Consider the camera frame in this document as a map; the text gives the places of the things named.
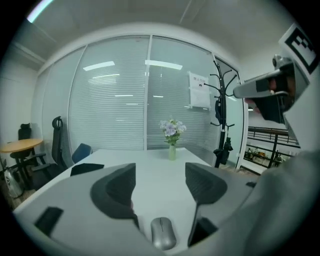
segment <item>flower vase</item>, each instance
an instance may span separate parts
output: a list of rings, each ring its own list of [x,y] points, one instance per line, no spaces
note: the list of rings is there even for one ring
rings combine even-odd
[[[169,160],[171,160],[171,161],[176,160],[176,146],[175,145],[169,146]]]

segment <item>gray mouse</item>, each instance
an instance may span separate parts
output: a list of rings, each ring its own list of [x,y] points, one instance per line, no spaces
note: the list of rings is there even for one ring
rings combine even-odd
[[[151,221],[151,234],[153,245],[160,250],[169,250],[177,243],[171,221],[166,217]]]

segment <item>black railing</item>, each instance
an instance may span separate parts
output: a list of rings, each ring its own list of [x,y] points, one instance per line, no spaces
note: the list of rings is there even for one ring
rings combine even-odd
[[[250,162],[253,162],[257,165],[263,166],[265,168],[270,168],[272,166],[278,166],[280,163],[283,162],[283,159],[281,155],[287,156],[287,157],[294,157],[294,155],[282,153],[282,152],[276,152],[277,145],[283,145],[288,146],[292,148],[300,148],[298,141],[295,138],[291,138],[289,136],[289,133],[285,129],[276,129],[276,128],[267,128],[267,127],[248,127],[248,139],[261,141],[261,142],[267,142],[273,144],[273,149],[267,149],[260,146],[250,145],[247,144],[248,147],[261,149],[264,151],[271,152],[271,157],[267,157],[264,153],[257,153],[253,152],[252,150],[246,150],[244,154],[244,159]],[[262,163],[259,163],[257,161],[254,161],[257,158],[262,159]],[[263,161],[269,160],[269,164],[264,165]]]

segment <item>wooden table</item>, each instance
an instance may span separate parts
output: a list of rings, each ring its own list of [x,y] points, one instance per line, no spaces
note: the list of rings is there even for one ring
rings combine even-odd
[[[38,146],[42,142],[43,142],[43,139],[41,139],[41,138],[27,138],[27,139],[13,141],[13,142],[10,142],[10,143],[3,145],[0,148],[0,153],[13,153],[13,152],[19,152],[19,151],[24,151],[24,150],[28,150],[28,149],[33,149],[35,146]],[[17,161],[18,170],[19,170],[21,178],[24,182],[25,188],[28,190],[28,189],[30,189],[30,184],[27,179],[27,177],[29,177],[27,169],[24,168],[25,169],[25,174],[24,174],[23,164],[22,164],[22,166],[20,166],[20,161],[18,159],[16,159],[16,161]]]
[[[0,148],[1,153],[13,153],[13,152],[19,152],[24,151],[28,149],[32,149],[35,146],[38,146],[43,142],[43,139],[41,138],[27,138],[27,139],[21,139],[14,142],[10,142],[8,144],[3,145]]]

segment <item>black coat rack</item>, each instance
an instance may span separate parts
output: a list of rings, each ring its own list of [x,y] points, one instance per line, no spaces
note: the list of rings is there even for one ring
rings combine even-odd
[[[215,66],[216,66],[216,69],[218,70],[218,74],[210,74],[210,76],[218,77],[220,89],[215,87],[215,86],[213,86],[213,85],[207,84],[207,83],[204,83],[204,85],[212,87],[212,88],[215,88],[219,92],[219,96],[218,97],[215,96],[215,98],[218,98],[217,102],[216,102],[216,105],[215,105],[215,117],[218,119],[219,124],[215,124],[213,122],[210,122],[211,125],[221,126],[219,148],[214,151],[214,153],[216,155],[216,161],[215,161],[214,167],[218,168],[220,163],[226,158],[226,155],[224,153],[226,153],[226,151],[228,150],[228,146],[225,146],[225,148],[224,148],[225,136],[226,136],[226,127],[229,130],[229,127],[234,126],[234,124],[227,125],[226,96],[230,97],[230,96],[233,96],[233,94],[228,95],[226,93],[226,91],[228,89],[228,86],[237,77],[237,75],[235,74],[233,76],[233,78],[230,80],[230,82],[228,82],[228,84],[225,86],[225,81],[224,81],[225,75],[227,73],[231,72],[232,69],[230,69],[227,72],[225,72],[224,74],[222,74],[221,73],[221,69],[220,69],[220,65],[217,64],[215,60],[213,62],[215,64]]]

